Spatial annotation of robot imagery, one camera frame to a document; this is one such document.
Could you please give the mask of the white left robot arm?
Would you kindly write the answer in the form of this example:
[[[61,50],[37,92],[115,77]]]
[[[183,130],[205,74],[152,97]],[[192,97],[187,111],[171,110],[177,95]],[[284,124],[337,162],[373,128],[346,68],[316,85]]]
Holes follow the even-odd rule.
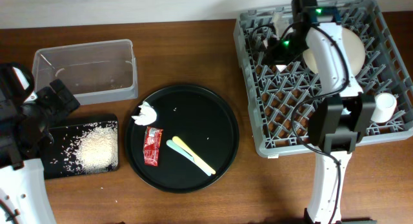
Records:
[[[1,64],[1,223],[55,223],[40,150],[79,106],[60,79],[36,91],[23,65]]]

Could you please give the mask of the white cup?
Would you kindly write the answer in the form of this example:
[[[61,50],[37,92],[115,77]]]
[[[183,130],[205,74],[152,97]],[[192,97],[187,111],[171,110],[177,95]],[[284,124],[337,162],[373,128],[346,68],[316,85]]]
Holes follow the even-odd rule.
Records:
[[[383,92],[375,96],[375,102],[376,107],[370,120],[376,123],[389,121],[397,106],[396,98],[390,93]]]

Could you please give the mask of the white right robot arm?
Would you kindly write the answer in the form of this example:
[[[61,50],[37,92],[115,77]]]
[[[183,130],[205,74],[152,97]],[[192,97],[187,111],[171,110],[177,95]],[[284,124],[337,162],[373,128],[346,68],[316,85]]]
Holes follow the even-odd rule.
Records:
[[[296,104],[320,104],[308,120],[308,141],[303,146],[316,156],[314,186],[305,223],[341,223],[339,211],[345,170],[356,144],[376,108],[373,96],[363,93],[355,79],[343,43],[341,16],[335,6],[319,6],[317,0],[292,0],[293,22],[265,50],[263,62],[288,65],[305,50],[312,51],[321,81],[321,93]]]

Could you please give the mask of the beige bowl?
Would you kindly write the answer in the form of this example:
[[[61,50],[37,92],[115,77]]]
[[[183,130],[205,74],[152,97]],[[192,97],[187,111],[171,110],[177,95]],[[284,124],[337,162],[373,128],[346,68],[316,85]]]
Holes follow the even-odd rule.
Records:
[[[366,53],[364,45],[361,39],[347,28],[342,29],[342,37],[352,74],[356,76],[361,72],[361,69],[363,68],[365,62]],[[307,67],[314,74],[317,74],[318,70],[316,66],[316,60],[309,48],[303,52],[303,59]]]

